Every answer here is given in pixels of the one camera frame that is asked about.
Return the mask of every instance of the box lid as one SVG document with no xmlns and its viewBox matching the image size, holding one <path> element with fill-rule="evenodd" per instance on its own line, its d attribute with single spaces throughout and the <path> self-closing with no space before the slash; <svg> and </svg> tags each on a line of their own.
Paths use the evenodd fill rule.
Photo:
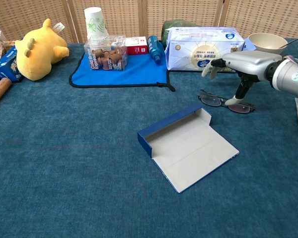
<svg viewBox="0 0 298 238">
<path fill-rule="evenodd" d="M 139 143 L 179 193 L 239 154 L 210 121 L 196 104 L 138 132 Z"/>
</svg>

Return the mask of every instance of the woven wall panel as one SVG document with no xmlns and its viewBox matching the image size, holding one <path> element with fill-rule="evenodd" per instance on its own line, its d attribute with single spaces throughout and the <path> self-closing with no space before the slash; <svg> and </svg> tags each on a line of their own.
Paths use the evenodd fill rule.
<svg viewBox="0 0 298 238">
<path fill-rule="evenodd" d="M 224 26 L 235 27 L 247 37 L 266 32 L 298 37 L 298 0 L 230 0 Z"/>
<path fill-rule="evenodd" d="M 213 26 L 218 0 L 147 0 L 148 35 L 160 38 L 164 21 L 183 19 Z"/>
<path fill-rule="evenodd" d="M 84 9 L 92 6 L 102 8 L 109 35 L 126 37 L 139 35 L 138 0 L 73 0 L 72 2 L 83 43 L 87 40 Z"/>
<path fill-rule="evenodd" d="M 61 0 L 4 0 L 0 1 L 0 28 L 8 40 L 20 39 L 27 32 L 42 27 L 50 18 L 52 25 L 62 22 L 65 29 L 59 33 L 67 42 L 73 42 Z"/>
</svg>

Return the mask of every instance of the robotic hand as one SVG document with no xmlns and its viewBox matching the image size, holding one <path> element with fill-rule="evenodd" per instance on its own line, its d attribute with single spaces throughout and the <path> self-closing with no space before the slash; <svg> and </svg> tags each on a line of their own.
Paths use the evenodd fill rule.
<svg viewBox="0 0 298 238">
<path fill-rule="evenodd" d="M 202 71 L 202 77 L 210 73 L 213 79 L 224 67 L 234 69 L 241 83 L 233 98 L 225 102 L 233 105 L 241 102 L 253 83 L 266 81 L 279 91 L 285 91 L 298 97 L 298 59 L 291 56 L 261 51 L 241 51 L 228 53 L 221 59 L 210 61 Z"/>
</svg>

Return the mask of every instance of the blue box with label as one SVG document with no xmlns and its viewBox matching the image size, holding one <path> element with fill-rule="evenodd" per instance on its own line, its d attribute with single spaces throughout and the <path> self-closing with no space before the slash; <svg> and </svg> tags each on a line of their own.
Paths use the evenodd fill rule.
<svg viewBox="0 0 298 238">
<path fill-rule="evenodd" d="M 12 82 L 20 81 L 23 76 L 19 72 L 16 65 L 16 48 L 13 46 L 0 59 L 0 80 L 2 78 L 9 78 Z"/>
</svg>

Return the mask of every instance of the yellow plush toy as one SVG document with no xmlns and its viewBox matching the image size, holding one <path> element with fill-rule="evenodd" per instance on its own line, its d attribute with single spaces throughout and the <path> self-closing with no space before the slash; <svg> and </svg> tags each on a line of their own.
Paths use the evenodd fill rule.
<svg viewBox="0 0 298 238">
<path fill-rule="evenodd" d="M 15 41 L 15 47 L 18 70 L 33 81 L 49 74 L 52 64 L 70 54 L 66 41 L 52 30 L 50 19 L 40 29 L 28 32 L 21 41 Z"/>
</svg>

